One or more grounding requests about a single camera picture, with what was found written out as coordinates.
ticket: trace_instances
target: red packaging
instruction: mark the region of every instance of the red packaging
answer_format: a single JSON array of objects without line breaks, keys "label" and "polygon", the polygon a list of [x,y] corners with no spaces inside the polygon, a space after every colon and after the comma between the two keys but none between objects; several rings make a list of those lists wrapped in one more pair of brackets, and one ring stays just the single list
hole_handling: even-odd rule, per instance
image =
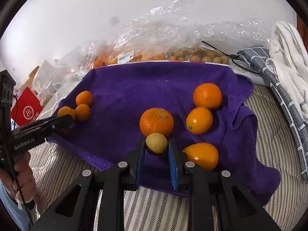
[{"label": "red packaging", "polygon": [[[11,118],[15,119],[16,105],[11,111]],[[38,98],[33,94],[31,89],[25,88],[21,96],[18,98],[16,123],[19,126],[34,122],[39,116],[43,107],[40,105]]]}]

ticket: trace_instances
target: striped mattress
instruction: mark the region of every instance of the striped mattress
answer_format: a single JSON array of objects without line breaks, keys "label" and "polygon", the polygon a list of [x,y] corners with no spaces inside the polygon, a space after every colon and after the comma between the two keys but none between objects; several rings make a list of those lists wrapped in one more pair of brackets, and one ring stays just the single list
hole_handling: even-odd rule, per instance
[{"label": "striped mattress", "polygon": [[[77,84],[63,86],[49,101],[39,119],[52,115],[61,99]],[[281,173],[281,183],[265,209],[283,231],[292,230],[308,207],[308,184],[301,176],[296,145],[281,107],[269,88],[255,85],[245,105],[258,118],[258,159]],[[54,143],[41,144],[30,151],[30,166],[36,179],[37,203],[31,211],[35,222],[61,192],[85,169],[85,161]],[[188,199],[140,187],[136,192],[124,193],[125,231],[187,230]],[[215,209],[214,225],[217,227]]]}]

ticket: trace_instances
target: purple towel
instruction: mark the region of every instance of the purple towel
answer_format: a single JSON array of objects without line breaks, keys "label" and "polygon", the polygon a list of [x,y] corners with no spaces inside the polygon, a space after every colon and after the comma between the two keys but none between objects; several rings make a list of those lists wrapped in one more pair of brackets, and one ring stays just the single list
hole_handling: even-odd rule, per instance
[{"label": "purple towel", "polygon": [[[185,119],[195,108],[192,97],[202,83],[214,83],[223,94],[222,106],[213,111],[213,126],[204,135],[187,131]],[[200,142],[213,144],[219,152],[218,170],[228,170],[261,204],[266,204],[280,183],[279,172],[262,165],[256,157],[257,118],[243,105],[253,91],[250,79],[225,66],[187,62],[149,62],[107,66],[91,70],[61,101],[59,107],[76,108],[76,96],[93,94],[91,117],[71,125],[66,140],[57,143],[100,170],[122,161],[140,137],[139,119],[154,107],[168,110],[175,122],[171,135],[180,150]],[[141,184],[173,192],[168,157],[146,152]]]}]

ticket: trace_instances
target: white cloth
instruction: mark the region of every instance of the white cloth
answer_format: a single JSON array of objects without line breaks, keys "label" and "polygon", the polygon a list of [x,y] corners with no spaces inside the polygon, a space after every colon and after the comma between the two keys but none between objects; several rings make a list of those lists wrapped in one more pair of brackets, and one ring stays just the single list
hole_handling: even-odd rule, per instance
[{"label": "white cloth", "polygon": [[267,68],[289,93],[304,122],[308,123],[308,54],[296,28],[275,23],[269,43]]}]

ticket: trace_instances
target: black cable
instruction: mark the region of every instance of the black cable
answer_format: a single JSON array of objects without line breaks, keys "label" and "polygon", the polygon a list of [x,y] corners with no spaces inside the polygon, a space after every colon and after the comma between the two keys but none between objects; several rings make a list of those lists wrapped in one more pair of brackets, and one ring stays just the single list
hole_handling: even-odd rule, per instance
[{"label": "black cable", "polygon": [[22,191],[21,191],[21,186],[20,186],[19,181],[18,181],[18,179],[17,179],[16,171],[15,171],[14,166],[13,166],[13,164],[12,164],[13,161],[11,160],[11,158],[10,158],[10,156],[9,156],[7,138],[6,138],[6,136],[5,136],[5,133],[4,133],[3,128],[2,128],[1,126],[0,126],[0,131],[1,131],[1,135],[2,135],[2,140],[3,140],[3,144],[4,144],[4,145],[3,145],[3,146],[4,146],[4,149],[5,149],[5,151],[7,152],[7,160],[9,161],[9,166],[10,166],[11,172],[12,172],[12,174],[13,174],[14,180],[16,181],[16,185],[17,185],[18,191],[19,191],[19,193],[20,193],[21,199],[22,199],[22,201],[23,201],[23,205],[24,205],[24,207],[25,207],[25,209],[26,209],[27,215],[28,215],[28,217],[29,217],[30,224],[31,224],[31,226],[33,226],[33,221],[32,221],[32,219],[31,219],[31,215],[30,215],[29,209],[28,209],[28,207],[26,206],[26,201],[25,201],[25,198],[24,198],[23,193],[22,193]]},{"label": "black cable", "polygon": [[251,72],[251,73],[253,73],[253,74],[261,75],[261,74],[260,74],[259,72],[257,72],[257,71],[248,69],[248,68],[246,68],[246,67],[244,67],[244,66],[242,66],[242,65],[237,64],[234,60],[244,62],[244,61],[241,59],[241,57],[240,57],[239,55],[228,55],[228,54],[222,52],[222,51],[219,50],[218,48],[216,48],[216,47],[210,45],[209,43],[207,43],[207,42],[205,42],[205,41],[201,41],[201,42],[203,42],[203,43],[205,43],[206,45],[212,47],[213,49],[218,50],[219,52],[223,53],[225,56],[230,57],[230,58],[231,58],[231,61],[232,61],[236,66],[238,66],[238,67],[240,67],[240,68],[242,68],[242,69],[244,69],[244,70],[246,70],[246,71],[248,71],[248,72]]},{"label": "black cable", "polygon": [[18,108],[18,100],[17,100],[17,96],[13,95],[13,97],[16,100],[16,112],[15,112],[15,118],[14,118],[14,129],[15,129],[15,124],[16,124],[16,116],[17,116],[17,108]]}]

